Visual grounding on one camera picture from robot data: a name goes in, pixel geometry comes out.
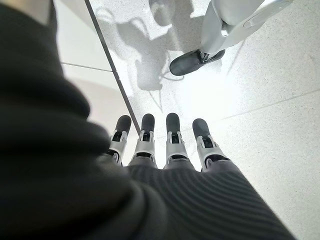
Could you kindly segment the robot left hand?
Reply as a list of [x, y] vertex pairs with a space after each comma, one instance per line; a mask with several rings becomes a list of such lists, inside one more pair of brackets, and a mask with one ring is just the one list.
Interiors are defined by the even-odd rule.
[[292, 240], [203, 119], [192, 128], [202, 169], [166, 118], [167, 163], [156, 166], [154, 117], [138, 150], [121, 155], [131, 118], [115, 131], [65, 79], [51, 0], [0, 3], [0, 237], [3, 240]]

